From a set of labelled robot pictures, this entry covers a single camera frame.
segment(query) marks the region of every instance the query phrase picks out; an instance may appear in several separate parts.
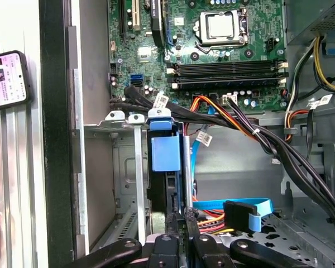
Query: blue plastic tab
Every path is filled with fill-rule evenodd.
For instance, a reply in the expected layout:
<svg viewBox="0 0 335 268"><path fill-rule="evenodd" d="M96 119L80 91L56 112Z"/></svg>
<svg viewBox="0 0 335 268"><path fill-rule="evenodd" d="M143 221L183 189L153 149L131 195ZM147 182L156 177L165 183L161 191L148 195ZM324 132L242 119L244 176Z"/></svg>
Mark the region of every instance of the blue plastic tab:
<svg viewBox="0 0 335 268"><path fill-rule="evenodd" d="M180 171L179 136L151 139L153 171Z"/></svg>
<svg viewBox="0 0 335 268"><path fill-rule="evenodd" d="M149 129L152 130L152 131L172 130L173 129L173 123L170 119L152 120L150 122Z"/></svg>
<svg viewBox="0 0 335 268"><path fill-rule="evenodd" d="M254 232L262 231L262 217L273 213L272 201L269 198L236 198L236 199L220 199L211 201L194 202L194 208L200 210L223 209L223 203L226 201L240 202L257 207L258 215L249 214L249 229Z"/></svg>

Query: smartphone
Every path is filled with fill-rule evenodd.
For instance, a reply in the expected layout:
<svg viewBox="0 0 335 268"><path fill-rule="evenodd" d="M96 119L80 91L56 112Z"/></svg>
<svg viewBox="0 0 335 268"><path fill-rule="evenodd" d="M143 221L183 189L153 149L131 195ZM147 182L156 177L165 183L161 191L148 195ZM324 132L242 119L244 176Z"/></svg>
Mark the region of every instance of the smartphone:
<svg viewBox="0 0 335 268"><path fill-rule="evenodd" d="M19 51L0 54L0 109L31 100L26 57Z"/></svg>

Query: wire bundle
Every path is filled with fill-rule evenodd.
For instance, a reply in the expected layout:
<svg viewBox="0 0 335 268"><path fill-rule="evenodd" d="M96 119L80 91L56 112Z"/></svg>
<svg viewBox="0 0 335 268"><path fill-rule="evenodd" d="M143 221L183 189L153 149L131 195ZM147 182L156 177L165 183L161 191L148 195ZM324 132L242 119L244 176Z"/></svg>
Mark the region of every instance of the wire bundle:
<svg viewBox="0 0 335 268"><path fill-rule="evenodd" d="M149 109L152 108L152 102L141 95L135 87L126 88L125 95L129 98L131 103L113 101L112 107L120 107L128 111L143 114L147 114ZM228 100L228 104L234 111L236 117L228 113L218 103L205 96L196 98L193 105L198 105L200 102L207 102L212 105L219 115L193 112L171 102L169 102L166 107L171 110L173 117L180 121L229 127L234 130L240 130L248 138L258 141L263 150L268 154L273 154L283 163L292 181L329 215L330 218L328 222L333 223L335 226L335 197L318 172L315 171L311 164L296 149L268 129L251 122L231 100ZM214 219L213 222L217 224L220 217L221 216ZM215 231L212 229L217 227L221 228L221 224L213 227L203 227L203 229L205 229L203 232Z"/></svg>

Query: cable label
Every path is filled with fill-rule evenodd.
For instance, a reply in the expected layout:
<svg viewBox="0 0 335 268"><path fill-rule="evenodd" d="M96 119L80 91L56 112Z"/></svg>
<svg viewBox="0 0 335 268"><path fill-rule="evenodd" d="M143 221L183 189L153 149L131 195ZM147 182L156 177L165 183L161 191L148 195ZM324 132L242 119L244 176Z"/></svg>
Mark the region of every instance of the cable label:
<svg viewBox="0 0 335 268"><path fill-rule="evenodd" d="M330 102L330 100L331 100L332 97L333 97L333 94L324 96L324 97L320 100L318 106L322 106L322 105L326 105L326 104L328 104L328 103Z"/></svg>
<svg viewBox="0 0 335 268"><path fill-rule="evenodd" d="M317 106L319 105L320 101L316 101L310 104L310 110L315 110L317 108Z"/></svg>
<svg viewBox="0 0 335 268"><path fill-rule="evenodd" d="M277 158L272 158L272 164L274 164L274 165L280 165L281 162Z"/></svg>
<svg viewBox="0 0 335 268"><path fill-rule="evenodd" d="M166 107L168 101L169 101L169 97L164 96L163 94L159 93L156 96L156 99L154 101L154 105L152 107L157 108L157 109L163 109L163 108Z"/></svg>
<svg viewBox="0 0 335 268"><path fill-rule="evenodd" d="M199 131L199 133L197 134L196 140L201 142L206 147L208 147L210 146L212 136L207 134L206 132Z"/></svg>

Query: screw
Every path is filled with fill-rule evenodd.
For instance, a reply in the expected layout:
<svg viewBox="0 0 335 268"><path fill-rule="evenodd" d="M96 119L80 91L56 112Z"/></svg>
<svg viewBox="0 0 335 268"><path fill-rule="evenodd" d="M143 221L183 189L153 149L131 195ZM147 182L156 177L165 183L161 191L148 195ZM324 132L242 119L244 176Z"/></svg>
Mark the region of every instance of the screw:
<svg viewBox="0 0 335 268"><path fill-rule="evenodd" d="M128 241L126 244L125 244L125 247L133 247L135 246L134 243L132 243L131 241Z"/></svg>
<svg viewBox="0 0 335 268"><path fill-rule="evenodd" d="M202 240L203 242L208 241L208 237L207 236L200 236L200 240Z"/></svg>
<svg viewBox="0 0 335 268"><path fill-rule="evenodd" d="M238 241L237 246L242 247L242 248L247 248L248 244L246 242Z"/></svg>
<svg viewBox="0 0 335 268"><path fill-rule="evenodd" d="M171 237L169 237L169 236L164 236L164 237L162 238L162 240L164 240L164 241L170 241L170 240L171 240Z"/></svg>

